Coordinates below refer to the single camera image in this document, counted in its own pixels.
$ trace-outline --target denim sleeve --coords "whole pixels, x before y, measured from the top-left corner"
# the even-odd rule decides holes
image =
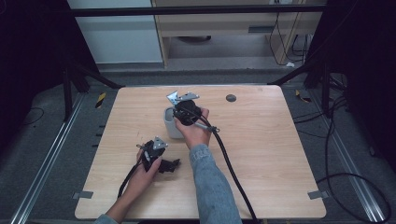
[[[233,192],[206,145],[190,151],[201,223],[242,223]]]
[[[113,218],[109,217],[106,214],[102,214],[95,220],[93,224],[119,224]]]

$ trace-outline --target person's left hand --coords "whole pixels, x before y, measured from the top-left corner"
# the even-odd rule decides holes
[[[142,149],[137,152],[136,161],[139,160],[142,153]],[[152,163],[150,169],[147,172],[143,163],[140,164],[129,179],[128,187],[122,196],[125,194],[126,197],[134,200],[139,195],[141,195],[154,180],[154,176],[158,173],[158,168],[160,168],[161,160],[162,158],[160,157],[154,163]]]

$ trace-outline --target floor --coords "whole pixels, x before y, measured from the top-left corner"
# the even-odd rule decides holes
[[[295,49],[301,49],[303,42],[296,41]],[[278,65],[272,56],[268,42],[262,35],[249,36],[212,36],[209,41],[201,37],[175,38],[172,40],[170,60],[166,68],[139,68],[133,73],[105,73],[111,80],[127,86],[136,85],[186,85],[186,84],[265,84],[285,76],[292,67]],[[29,223],[84,223],[77,220],[74,210],[77,200],[72,199],[74,192],[82,190],[89,172],[100,134],[106,124],[116,90],[111,90],[101,83],[89,79],[92,87],[89,93],[77,94],[74,99],[82,98],[77,114],[67,138],[55,155],[56,160],[50,167],[46,181],[34,198],[32,207],[28,207]],[[315,102],[307,103],[296,97],[295,90],[302,97],[315,99],[320,94],[320,87],[305,90],[302,82],[304,75],[285,84],[285,94],[292,116],[318,113]],[[106,99],[101,108],[94,107],[100,93],[106,92]],[[336,99],[339,91],[332,91]],[[26,118],[26,125],[13,139],[10,147],[12,154],[1,159],[0,166],[0,223],[8,223],[18,210],[26,196],[36,174],[50,151],[51,144],[63,125],[64,105],[63,87],[57,86],[37,95],[32,109]],[[336,133],[342,136],[343,146],[352,158],[359,173],[371,179],[387,196],[392,207],[396,205],[396,175],[382,158],[372,157],[359,125],[353,115],[342,106],[334,113]],[[326,119],[318,118],[310,122],[296,124],[305,153],[311,165],[315,179],[325,176],[325,136]],[[343,152],[340,151],[336,138],[329,144],[330,171],[344,172],[347,165]],[[347,177],[335,178],[332,186],[338,198],[346,207],[367,218],[361,198],[356,194],[356,186]],[[320,190],[327,190],[325,183],[318,184]],[[387,215],[387,207],[381,197],[372,190],[378,207]],[[268,220],[268,223],[361,223],[344,212],[332,197],[324,199],[328,214],[321,220]],[[393,218],[388,223],[396,223]]]

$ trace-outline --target light wood tabletop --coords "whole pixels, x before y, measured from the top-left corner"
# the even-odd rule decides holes
[[[77,218],[97,218],[116,201],[120,184],[136,163],[136,144],[160,136],[169,147],[163,159],[180,159],[173,173],[157,174],[154,183],[127,215],[131,219],[198,218],[189,150],[182,139],[168,137],[163,122],[166,95],[191,91],[200,96],[198,106],[210,110],[208,120],[217,126],[234,171],[257,218],[321,218],[322,199],[317,191],[300,138],[278,86],[159,86],[120,89],[80,198]],[[236,96],[228,102],[226,96]],[[226,175],[242,218],[251,218],[236,187],[216,138],[209,147]]]

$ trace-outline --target person's right hand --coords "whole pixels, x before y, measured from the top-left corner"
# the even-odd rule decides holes
[[[209,116],[209,110],[206,108],[201,108],[202,116],[207,118]],[[211,132],[208,130],[204,130],[203,128],[198,127],[197,125],[184,126],[180,120],[175,119],[175,124],[178,130],[183,134],[184,139],[186,140],[186,145],[189,149],[199,145],[205,144],[209,146],[209,140]]]

